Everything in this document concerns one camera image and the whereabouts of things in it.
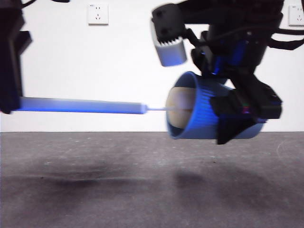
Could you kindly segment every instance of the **concrete floor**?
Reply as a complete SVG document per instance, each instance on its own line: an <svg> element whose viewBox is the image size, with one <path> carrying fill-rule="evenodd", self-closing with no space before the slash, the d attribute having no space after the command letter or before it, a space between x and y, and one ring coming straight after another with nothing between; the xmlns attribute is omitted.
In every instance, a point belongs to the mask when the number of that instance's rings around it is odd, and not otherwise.
<svg viewBox="0 0 304 228"><path fill-rule="evenodd" d="M303 228L304 133L2 133L3 228Z"/></svg>

